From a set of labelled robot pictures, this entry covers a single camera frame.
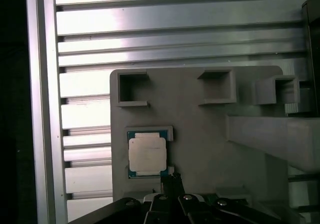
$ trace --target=screw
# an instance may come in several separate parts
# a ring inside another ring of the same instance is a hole
[[[185,195],[183,198],[184,198],[185,200],[191,200],[191,199],[192,199],[192,196],[190,196],[190,195]]]
[[[218,205],[225,206],[227,202],[225,200],[218,200]]]
[[[131,201],[128,201],[127,203],[126,203],[126,205],[134,205],[134,202],[131,200]]]

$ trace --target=gray bracket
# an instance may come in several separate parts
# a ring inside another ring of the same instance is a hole
[[[256,105],[290,104],[300,101],[298,78],[294,75],[272,76],[253,84],[253,102]]]

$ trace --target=dark background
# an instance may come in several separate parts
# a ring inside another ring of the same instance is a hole
[[[0,213],[6,223],[37,223],[26,0],[0,6]]]

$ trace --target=metal frame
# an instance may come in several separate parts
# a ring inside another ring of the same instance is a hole
[[[55,0],[27,0],[38,223],[67,223]]]

